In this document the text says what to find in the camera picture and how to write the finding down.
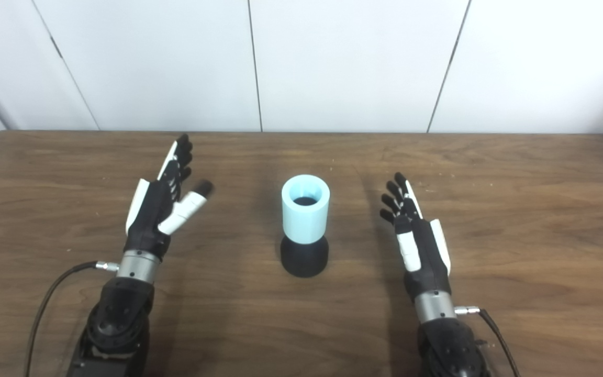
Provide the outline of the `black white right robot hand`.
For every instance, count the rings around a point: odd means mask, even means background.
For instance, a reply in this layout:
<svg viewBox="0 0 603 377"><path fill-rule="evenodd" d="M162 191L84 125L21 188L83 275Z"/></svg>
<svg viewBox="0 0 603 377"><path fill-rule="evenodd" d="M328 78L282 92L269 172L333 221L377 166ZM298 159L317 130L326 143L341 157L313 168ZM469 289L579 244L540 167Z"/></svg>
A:
<svg viewBox="0 0 603 377"><path fill-rule="evenodd" d="M442 242L433 222L426 220L409 180L396 172L387 182L388 195L381 200L380 216L392 224L405 265L404 285L411 300L423 293L452 293L449 258L443 256Z"/></svg>

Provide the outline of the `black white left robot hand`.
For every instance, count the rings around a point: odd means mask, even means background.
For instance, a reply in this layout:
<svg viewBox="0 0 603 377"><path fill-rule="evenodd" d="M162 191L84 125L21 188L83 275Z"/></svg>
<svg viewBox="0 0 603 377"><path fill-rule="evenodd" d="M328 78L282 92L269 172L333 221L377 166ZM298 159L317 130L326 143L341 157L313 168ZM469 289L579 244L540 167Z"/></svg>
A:
<svg viewBox="0 0 603 377"><path fill-rule="evenodd" d="M193 145L187 134L172 143L157 179L140 179L125 223L124 251L150 253L163 260L171 235L191 218L208 200L215 186L198 181L186 195L182 184L191 175Z"/></svg>

